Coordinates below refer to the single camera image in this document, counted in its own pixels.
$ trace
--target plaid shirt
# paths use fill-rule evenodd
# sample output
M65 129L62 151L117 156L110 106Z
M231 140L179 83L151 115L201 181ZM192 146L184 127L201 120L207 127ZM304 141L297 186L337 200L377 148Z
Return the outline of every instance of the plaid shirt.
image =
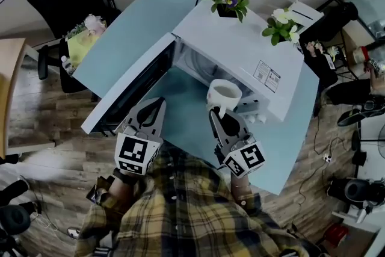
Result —
M235 200L220 173L187 153L160 154L135 184L135 202L125 208L98 179L97 202L88 212L75 256L283 256L300 241L261 211L258 194ZM110 231L112 251L96 249Z

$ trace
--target white mug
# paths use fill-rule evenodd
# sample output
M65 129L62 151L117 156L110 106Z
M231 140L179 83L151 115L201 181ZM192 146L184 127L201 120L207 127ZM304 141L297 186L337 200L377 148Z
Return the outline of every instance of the white mug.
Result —
M207 92L207 108L220 108L219 116L222 119L226 109L233 110L242 97L242 91L239 87L225 79L215 79L211 82Z

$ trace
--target label sticker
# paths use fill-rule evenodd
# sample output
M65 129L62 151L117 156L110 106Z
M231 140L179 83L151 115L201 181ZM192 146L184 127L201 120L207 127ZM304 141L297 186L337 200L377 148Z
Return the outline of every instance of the label sticker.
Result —
M281 76L262 60L259 61L254 77L274 93L277 91L279 81L281 80Z
M329 64L329 67L332 70L335 70L336 67L334 66L334 63L333 63L333 60L331 59L331 56L329 56L328 54L324 54L324 56L326 57L327 63Z

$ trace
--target open microwave door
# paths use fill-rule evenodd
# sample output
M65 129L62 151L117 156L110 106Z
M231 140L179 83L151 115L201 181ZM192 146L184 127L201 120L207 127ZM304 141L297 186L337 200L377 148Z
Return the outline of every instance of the open microwave door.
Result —
M113 132L172 66L174 45L175 36L166 33L113 85L81 128L87 134Z

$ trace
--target red object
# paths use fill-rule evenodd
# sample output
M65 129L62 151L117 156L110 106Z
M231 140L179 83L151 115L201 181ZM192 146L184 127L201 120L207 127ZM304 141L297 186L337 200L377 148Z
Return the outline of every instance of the red object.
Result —
M365 60L368 61L369 60L368 49L366 47L362 46L361 50L362 50L363 56L365 57Z
M337 247L348 235L349 229L340 224L331 225L324 233L324 239Z

